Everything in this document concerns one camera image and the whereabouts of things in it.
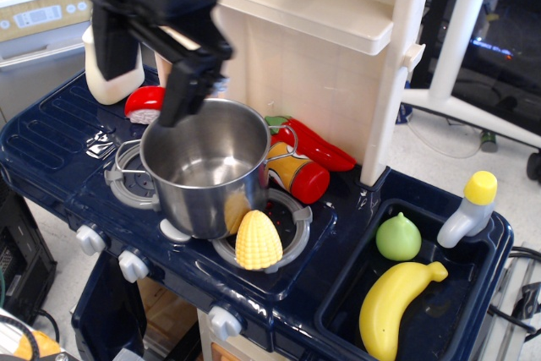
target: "pot handle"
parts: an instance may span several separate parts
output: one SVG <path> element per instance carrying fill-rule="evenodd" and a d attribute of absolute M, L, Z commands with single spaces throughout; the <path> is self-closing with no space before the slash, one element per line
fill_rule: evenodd
<path fill-rule="evenodd" d="M 286 156 L 292 156 L 297 152 L 298 136 L 297 133 L 295 133 L 295 130 L 293 130 L 290 126 L 287 126 L 286 124 L 281 124 L 279 126 L 269 126 L 269 129 L 288 129 L 289 131 L 291 131 L 291 134 L 293 134 L 293 138 L 295 139 L 295 145 L 293 146 L 293 150 L 291 152 L 282 154 L 281 156 L 273 156 L 271 158 L 267 158 L 265 160 L 265 164 L 267 164 L 267 162 L 269 161 L 279 160 L 280 158 L 285 158 Z"/>
<path fill-rule="evenodd" d="M 115 154 L 115 167 L 116 169 L 121 173 L 148 173 L 144 169 L 124 169 L 120 167 L 120 164 L 118 164 L 122 158 L 123 151 L 125 150 L 127 145 L 132 144 L 141 144 L 140 139 L 132 139 L 130 141 L 124 141 L 117 149 L 117 154 Z"/>

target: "toy green lime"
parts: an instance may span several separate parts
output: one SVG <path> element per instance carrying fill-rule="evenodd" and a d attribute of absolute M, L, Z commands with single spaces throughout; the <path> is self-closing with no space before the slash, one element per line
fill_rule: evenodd
<path fill-rule="evenodd" d="M 388 260 L 409 261 L 421 249 L 421 233 L 403 213 L 398 213 L 378 228 L 375 243 Z"/>

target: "cream backsplash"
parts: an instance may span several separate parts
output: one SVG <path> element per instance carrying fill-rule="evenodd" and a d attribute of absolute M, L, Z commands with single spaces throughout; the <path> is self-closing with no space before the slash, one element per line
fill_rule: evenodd
<path fill-rule="evenodd" d="M 371 57 L 219 7 L 235 46 L 225 97 L 290 115 L 363 162 L 385 51 Z"/>

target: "red and yellow toy can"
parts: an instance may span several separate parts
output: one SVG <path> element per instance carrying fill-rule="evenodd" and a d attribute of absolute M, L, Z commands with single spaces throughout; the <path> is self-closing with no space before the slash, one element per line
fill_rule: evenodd
<path fill-rule="evenodd" d="M 288 144 L 273 140 L 267 158 L 280 156 L 292 150 Z M 307 156 L 293 154 L 269 161 L 269 176 L 287 192 L 306 205 L 321 198 L 331 180 L 329 171 Z"/>

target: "stainless steel pot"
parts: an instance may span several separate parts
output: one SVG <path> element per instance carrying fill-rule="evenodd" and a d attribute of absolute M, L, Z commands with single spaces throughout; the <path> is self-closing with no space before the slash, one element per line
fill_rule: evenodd
<path fill-rule="evenodd" d="M 237 232 L 248 211 L 267 203 L 270 136 L 254 109 L 226 99 L 205 100 L 173 128 L 150 124 L 140 157 L 167 220 L 195 238 Z"/>

